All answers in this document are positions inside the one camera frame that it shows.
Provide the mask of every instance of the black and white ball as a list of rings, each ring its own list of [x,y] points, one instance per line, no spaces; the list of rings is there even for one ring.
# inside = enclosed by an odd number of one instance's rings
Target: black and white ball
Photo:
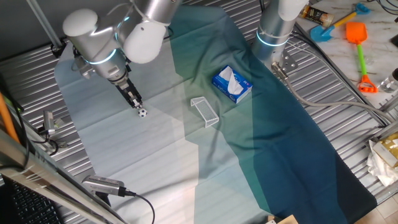
[[[138,109],[138,116],[140,118],[145,118],[148,115],[148,111],[144,108]]]

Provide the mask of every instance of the orange toy shovel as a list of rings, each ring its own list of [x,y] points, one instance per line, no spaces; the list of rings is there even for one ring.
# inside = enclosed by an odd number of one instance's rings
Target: orange toy shovel
[[[377,93],[376,86],[369,80],[368,74],[366,73],[365,59],[363,58],[363,51],[361,43],[368,38],[366,33],[366,26],[362,22],[347,22],[347,40],[351,43],[356,44],[358,50],[359,62],[361,64],[362,80],[359,84],[359,90],[364,93]]]

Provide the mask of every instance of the metal grid table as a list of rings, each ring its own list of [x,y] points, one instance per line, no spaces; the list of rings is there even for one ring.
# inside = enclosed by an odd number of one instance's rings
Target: metal grid table
[[[261,16],[258,0],[186,0],[184,4],[222,7],[235,21],[245,39],[255,38]],[[309,47],[298,40],[301,48]],[[363,96],[352,90],[352,86],[338,73],[332,72],[316,57],[287,45],[289,53],[298,63],[298,70],[289,78],[299,94],[306,100],[332,102],[338,100],[359,101]],[[49,46],[0,62],[13,96],[25,108],[23,116],[34,126],[43,122],[42,111],[52,110],[55,119],[65,124],[57,129],[55,140],[66,141],[68,147],[60,149],[53,158],[71,172],[78,180],[94,174],[90,159],[80,141],[73,121],[54,79],[54,68],[58,59],[52,55]],[[377,201],[386,199],[388,192],[377,177],[368,173],[366,159],[370,150],[365,141],[377,133],[379,123],[373,115],[354,106],[314,108],[304,106],[319,128],[325,133],[337,153],[346,162],[361,183]],[[85,218],[61,207],[65,223],[85,223]]]

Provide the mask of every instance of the black keyboard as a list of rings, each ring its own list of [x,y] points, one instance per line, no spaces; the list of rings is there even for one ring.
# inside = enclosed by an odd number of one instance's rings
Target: black keyboard
[[[13,180],[4,178],[5,185],[0,188],[5,220],[0,223],[21,224],[63,224],[55,204],[48,198],[34,192]]]

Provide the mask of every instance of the teal cloth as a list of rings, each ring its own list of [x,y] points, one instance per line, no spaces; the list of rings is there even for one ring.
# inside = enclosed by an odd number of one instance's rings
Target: teal cloth
[[[221,8],[181,6],[171,28],[175,34],[155,60],[130,64],[129,77],[149,112],[144,119],[109,81],[70,70],[71,45],[55,68],[98,175],[145,196],[156,223],[264,223],[269,213],[293,214],[300,224],[353,223],[376,206]],[[225,65],[253,84],[237,105],[211,84]],[[210,128],[190,106],[199,96],[220,117]],[[152,220],[142,200],[109,199],[128,222]]]
[[[190,80],[187,98],[203,95],[219,114],[215,128],[237,155],[263,210],[282,218],[294,214],[299,223],[353,223],[376,206],[222,9],[181,7],[172,27],[176,72]],[[225,65],[253,84],[252,95],[238,105],[211,84]],[[197,128],[189,120],[184,125],[187,135]]]

